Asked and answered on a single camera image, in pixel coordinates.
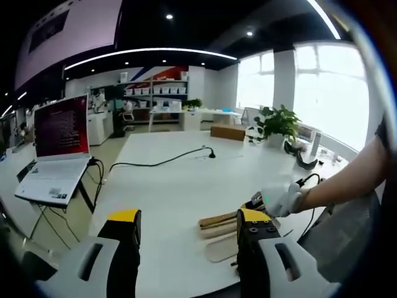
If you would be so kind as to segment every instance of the human arm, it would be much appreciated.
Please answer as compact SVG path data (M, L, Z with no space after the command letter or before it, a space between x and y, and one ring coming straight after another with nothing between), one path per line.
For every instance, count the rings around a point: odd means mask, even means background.
M344 169L321 184L302 191L302 203L296 210L340 204L375 189L386 177L389 154L377 135Z

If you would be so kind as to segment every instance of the ceiling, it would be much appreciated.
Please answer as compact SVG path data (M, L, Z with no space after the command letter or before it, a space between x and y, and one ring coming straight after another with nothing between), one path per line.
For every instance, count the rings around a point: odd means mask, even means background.
M0 63L7 78L1 82L0 112L20 94L12 94L17 54L30 26L62 0L29 1L20 11L11 3L10 15L18 27L1 21L2 39L7 59ZM332 20L343 40L350 36ZM24 86L28 96L21 104L37 101L40 97L57 97L65 81L61 80L63 65L70 65L103 53L148 47L192 48L243 58L253 53L274 48L292 48L293 43L309 40L334 40L328 27L306 0L252 0L238 5L221 1L129 1L122 4L122 17L114 47L101 48L71 57L40 73ZM134 66L201 65L219 70L236 61L196 53L144 52L117 55L85 63L65 72L65 77L80 78L95 73Z

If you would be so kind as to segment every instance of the potted plant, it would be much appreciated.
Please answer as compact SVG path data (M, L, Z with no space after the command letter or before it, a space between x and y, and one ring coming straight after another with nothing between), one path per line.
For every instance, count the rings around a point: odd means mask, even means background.
M268 140L270 147L280 148L285 140L296 140L298 134L297 122L300 121L296 114L281 105L281 108L269 109L264 107L259 111L261 117L255 117L257 127L250 127L249 130L256 130L258 137L248 136L249 142L261 142Z
M190 99L188 101L182 101L182 108L188 109L188 110L198 109L202 105L203 105L203 102L199 98Z

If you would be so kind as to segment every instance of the sleeve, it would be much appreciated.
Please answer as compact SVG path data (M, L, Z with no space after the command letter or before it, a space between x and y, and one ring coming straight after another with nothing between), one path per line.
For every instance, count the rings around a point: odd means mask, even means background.
M386 128L385 118L383 118L382 122L379 124L375 135L379 137L383 147L385 147L385 149L389 151L390 148L389 148L389 141L387 139L387 128Z

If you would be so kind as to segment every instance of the cardboard box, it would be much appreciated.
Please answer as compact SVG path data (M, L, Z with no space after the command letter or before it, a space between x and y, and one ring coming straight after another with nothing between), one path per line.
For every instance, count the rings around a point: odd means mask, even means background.
M211 126L211 137L244 141L246 129L242 125L214 124Z

